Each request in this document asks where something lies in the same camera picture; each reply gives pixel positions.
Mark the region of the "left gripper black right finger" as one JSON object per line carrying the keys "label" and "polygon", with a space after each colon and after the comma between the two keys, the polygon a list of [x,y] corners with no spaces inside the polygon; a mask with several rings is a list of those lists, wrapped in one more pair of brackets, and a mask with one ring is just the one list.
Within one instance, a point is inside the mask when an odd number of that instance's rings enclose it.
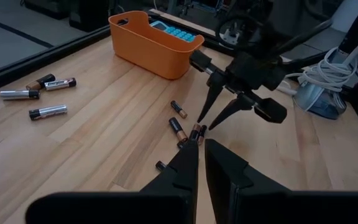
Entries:
{"label": "left gripper black right finger", "polygon": [[358,224],[358,192],[290,190],[214,139],[204,147],[217,224]]}

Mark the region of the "blue calculator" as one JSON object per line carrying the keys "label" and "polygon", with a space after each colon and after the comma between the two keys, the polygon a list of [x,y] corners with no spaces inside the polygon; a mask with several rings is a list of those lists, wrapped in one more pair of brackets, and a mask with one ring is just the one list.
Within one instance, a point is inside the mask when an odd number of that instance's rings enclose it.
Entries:
{"label": "blue calculator", "polygon": [[195,35],[193,35],[189,32],[183,31],[181,29],[178,29],[177,27],[169,26],[162,21],[153,21],[150,23],[150,26],[154,27],[156,29],[162,30],[167,34],[175,36],[176,38],[184,40],[186,42],[192,42],[195,39]]}

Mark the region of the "large black copper battery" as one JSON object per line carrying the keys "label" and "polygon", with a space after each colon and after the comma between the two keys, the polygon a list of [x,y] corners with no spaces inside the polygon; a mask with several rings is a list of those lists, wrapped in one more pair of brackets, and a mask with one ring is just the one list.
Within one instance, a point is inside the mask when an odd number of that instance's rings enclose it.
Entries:
{"label": "large black copper battery", "polygon": [[26,86],[26,89],[27,90],[41,90],[41,89],[45,88],[46,82],[53,82],[55,80],[56,80],[55,76],[50,73],[42,78],[37,79],[34,82],[28,84]]}

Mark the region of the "black aluminium rig frame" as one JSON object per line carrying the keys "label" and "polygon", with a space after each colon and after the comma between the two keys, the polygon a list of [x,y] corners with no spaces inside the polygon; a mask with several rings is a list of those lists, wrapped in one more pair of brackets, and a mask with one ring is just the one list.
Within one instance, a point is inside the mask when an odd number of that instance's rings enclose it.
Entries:
{"label": "black aluminium rig frame", "polygon": [[[174,25],[175,27],[179,26],[179,23],[174,22],[170,19],[164,19],[158,14],[147,14],[149,15],[149,23],[150,21],[162,21],[166,24]],[[195,36],[202,35],[204,37],[204,42],[202,45],[205,45],[226,55],[230,55],[233,57],[235,56],[233,49],[225,47],[218,42],[215,32],[214,35],[209,35],[207,33],[198,32],[189,26],[183,26],[182,30],[188,31]],[[99,30],[94,31],[93,33],[82,38],[81,40],[73,40],[66,45],[52,48],[36,56],[25,58],[17,63],[3,67],[0,69],[0,88],[42,67],[50,65],[51,63],[54,63],[61,58],[71,55],[72,53],[77,52],[90,44],[93,44],[103,38],[106,38],[107,36],[111,37],[109,24],[106,27],[102,27]]]}

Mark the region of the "large silver Energizer battery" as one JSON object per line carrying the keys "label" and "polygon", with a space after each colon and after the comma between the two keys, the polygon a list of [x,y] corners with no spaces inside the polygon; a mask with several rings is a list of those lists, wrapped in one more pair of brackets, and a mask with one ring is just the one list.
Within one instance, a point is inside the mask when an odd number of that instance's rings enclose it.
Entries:
{"label": "large silver Energizer battery", "polygon": [[59,90],[63,88],[71,88],[76,86],[75,78],[66,78],[61,80],[55,80],[52,82],[45,82],[45,89],[47,91]]}

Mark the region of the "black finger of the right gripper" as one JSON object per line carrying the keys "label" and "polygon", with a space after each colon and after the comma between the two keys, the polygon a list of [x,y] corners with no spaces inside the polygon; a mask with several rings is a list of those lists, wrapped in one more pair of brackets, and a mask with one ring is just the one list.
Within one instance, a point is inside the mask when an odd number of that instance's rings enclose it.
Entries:
{"label": "black finger of the right gripper", "polygon": [[238,111],[251,110],[254,104],[255,101],[245,96],[245,94],[238,94],[237,98],[231,100],[227,106],[217,115],[208,129],[214,129],[217,125]]}
{"label": "black finger of the right gripper", "polygon": [[208,111],[210,110],[210,108],[212,107],[214,102],[216,101],[216,98],[222,92],[223,86],[226,84],[226,78],[225,78],[224,73],[213,72],[209,76],[206,84],[209,87],[209,90],[208,90],[208,94],[207,94],[204,106],[203,106],[201,113],[198,117],[198,120],[197,120],[198,123],[200,123],[204,119],[204,117],[206,116],[206,114],[208,113]]}

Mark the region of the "orange plastic bin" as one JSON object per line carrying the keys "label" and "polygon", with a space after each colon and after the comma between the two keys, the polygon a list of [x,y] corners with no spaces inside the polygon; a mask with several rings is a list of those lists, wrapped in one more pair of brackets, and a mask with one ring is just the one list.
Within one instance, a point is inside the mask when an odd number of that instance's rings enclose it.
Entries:
{"label": "orange plastic bin", "polygon": [[190,67],[190,55],[204,42],[202,35],[187,42],[149,24],[144,11],[108,18],[117,56],[169,80],[181,78]]}

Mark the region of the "large silver black battery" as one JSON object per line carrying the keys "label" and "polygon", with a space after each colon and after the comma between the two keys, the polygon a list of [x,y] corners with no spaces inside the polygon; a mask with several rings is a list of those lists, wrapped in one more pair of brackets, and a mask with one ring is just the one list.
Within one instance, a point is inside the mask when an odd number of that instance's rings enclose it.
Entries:
{"label": "large silver black battery", "polygon": [[38,119],[48,118],[51,116],[66,114],[67,111],[68,111],[67,105],[49,106],[45,108],[29,110],[29,118],[32,121],[35,121]]}
{"label": "large silver black battery", "polygon": [[40,92],[38,90],[4,90],[0,91],[3,100],[38,100]]}

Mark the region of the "black computer tower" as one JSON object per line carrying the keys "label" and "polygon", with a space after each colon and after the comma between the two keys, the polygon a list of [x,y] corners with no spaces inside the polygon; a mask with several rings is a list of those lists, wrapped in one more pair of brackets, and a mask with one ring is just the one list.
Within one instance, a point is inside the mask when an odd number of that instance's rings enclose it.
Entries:
{"label": "black computer tower", "polygon": [[108,25],[119,0],[70,0],[69,25],[91,32]]}
{"label": "black computer tower", "polygon": [[21,0],[21,5],[58,20],[70,15],[69,0]]}

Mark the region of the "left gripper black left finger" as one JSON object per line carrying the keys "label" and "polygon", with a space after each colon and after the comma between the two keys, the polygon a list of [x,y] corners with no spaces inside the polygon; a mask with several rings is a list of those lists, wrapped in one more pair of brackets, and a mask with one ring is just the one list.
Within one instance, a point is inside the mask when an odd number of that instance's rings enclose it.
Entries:
{"label": "left gripper black left finger", "polygon": [[38,198],[25,224],[194,224],[199,149],[187,141],[138,192],[58,192]]}

